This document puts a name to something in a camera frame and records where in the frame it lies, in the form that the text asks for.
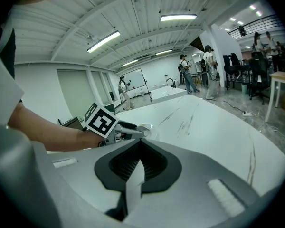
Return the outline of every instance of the computer monitor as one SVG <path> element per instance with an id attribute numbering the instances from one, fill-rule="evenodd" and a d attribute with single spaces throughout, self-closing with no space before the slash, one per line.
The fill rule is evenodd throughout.
<path id="1" fill-rule="evenodd" d="M 80 121 L 78 120 L 77 117 L 75 117 L 72 120 L 67 121 L 66 123 L 62 124 L 63 127 L 69 127 L 69 128 L 74 128 L 74 129 L 79 129 L 82 130 L 83 127 L 80 123 Z"/>

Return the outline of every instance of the marble table surface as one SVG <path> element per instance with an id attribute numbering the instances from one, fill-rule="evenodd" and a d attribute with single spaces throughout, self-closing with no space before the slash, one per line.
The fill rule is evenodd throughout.
<path id="1" fill-rule="evenodd" d="M 171 100 L 187 94 L 186 90 L 179 88 L 172 88 L 171 86 L 154 89 L 151 91 L 152 104 Z"/>
<path id="2" fill-rule="evenodd" d="M 285 177 L 285 156 L 240 118 L 193 95 L 121 112 L 120 120 L 152 124 L 159 141 L 211 157 L 249 183 L 259 195 Z"/>

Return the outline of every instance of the ceiling light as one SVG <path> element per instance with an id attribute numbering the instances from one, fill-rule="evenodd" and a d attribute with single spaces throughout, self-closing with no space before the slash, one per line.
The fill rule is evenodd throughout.
<path id="1" fill-rule="evenodd" d="M 87 52 L 91 53 L 95 51 L 97 48 L 101 47 L 103 44 L 107 43 L 108 41 L 114 39 L 115 37 L 120 36 L 120 33 L 118 31 L 115 31 L 114 33 L 108 35 L 107 37 L 103 38 L 102 40 L 98 41 L 96 44 L 91 46 Z"/>
<path id="2" fill-rule="evenodd" d="M 134 60 L 134 61 L 132 61 L 132 62 L 126 63 L 126 64 L 122 65 L 122 67 L 128 66 L 129 64 L 132 64 L 132 63 L 136 63 L 137 61 L 138 61 L 138 59 L 137 59 L 137 60 Z"/>
<path id="3" fill-rule="evenodd" d="M 159 54 L 163 54 L 163 53 L 166 53 L 166 52 L 171 52 L 172 51 L 172 49 L 171 50 L 168 50 L 168 51 L 162 51 L 162 52 L 158 52 L 158 53 L 156 53 L 155 55 L 157 56 L 157 55 L 159 55 Z"/>
<path id="4" fill-rule="evenodd" d="M 161 16 L 161 21 L 168 21 L 174 19 L 195 19 L 196 14 L 172 14 Z"/>

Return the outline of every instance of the gray floor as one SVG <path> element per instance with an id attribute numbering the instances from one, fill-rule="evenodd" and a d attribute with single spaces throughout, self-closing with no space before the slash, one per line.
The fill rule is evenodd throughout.
<path id="1" fill-rule="evenodd" d="M 205 99 L 207 90 L 201 85 L 198 85 L 198 89 L 201 90 L 200 93 L 192 93 L 193 95 Z M 281 95 L 285 91 L 285 85 L 282 86 Z M 280 150 L 285 154 L 285 110 L 278 107 L 272 107 L 270 118 L 268 123 L 264 122 L 264 118 L 267 112 L 269 100 L 265 99 L 265 104 L 262 105 L 262 101 L 259 97 L 254 97 L 251 101 L 248 95 L 243 95 L 240 90 L 230 89 L 227 91 L 225 88 L 219 87 L 219 82 L 217 82 L 217 92 L 218 95 L 214 100 L 227 101 L 233 107 L 238 107 L 239 109 L 252 112 L 257 116 L 244 117 L 242 112 L 236 108 L 232 108 L 225 102 L 216 102 L 210 100 L 211 103 L 225 109 L 226 111 L 232 113 L 233 115 L 241 118 L 243 121 L 247 122 L 254 128 L 256 128 L 260 133 L 271 140 Z M 264 92 L 266 95 L 270 95 L 270 89 Z M 140 96 L 131 99 L 134 103 L 135 108 L 150 105 L 150 98 L 148 95 Z M 116 112 L 124 111 L 124 103 L 116 109 Z"/>

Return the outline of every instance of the black chair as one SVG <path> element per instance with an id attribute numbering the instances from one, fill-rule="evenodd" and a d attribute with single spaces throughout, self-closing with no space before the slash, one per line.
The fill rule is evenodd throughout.
<path id="1" fill-rule="evenodd" d="M 264 105 L 264 98 L 268 98 L 268 96 L 262 93 L 263 90 L 269 88 L 269 80 L 268 80 L 268 68 L 269 64 L 266 58 L 253 58 L 249 61 L 252 71 L 252 83 L 251 83 L 251 97 L 259 96 L 262 99 L 262 104 Z M 258 76 L 261 76 L 261 81 L 258 82 Z"/>

